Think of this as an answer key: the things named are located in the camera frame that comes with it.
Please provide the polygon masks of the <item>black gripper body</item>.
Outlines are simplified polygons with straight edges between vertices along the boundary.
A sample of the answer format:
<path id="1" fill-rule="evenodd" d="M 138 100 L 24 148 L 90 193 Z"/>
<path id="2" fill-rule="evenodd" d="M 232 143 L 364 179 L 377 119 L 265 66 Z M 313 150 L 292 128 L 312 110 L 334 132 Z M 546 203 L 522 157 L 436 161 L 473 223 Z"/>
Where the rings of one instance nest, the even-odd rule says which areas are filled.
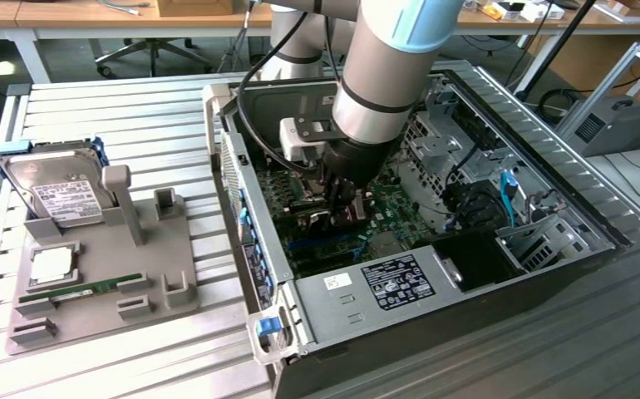
<path id="1" fill-rule="evenodd" d="M 357 141 L 330 140 L 322 155 L 326 170 L 341 179 L 365 188 L 376 178 L 392 151 L 392 142 L 362 144 Z"/>

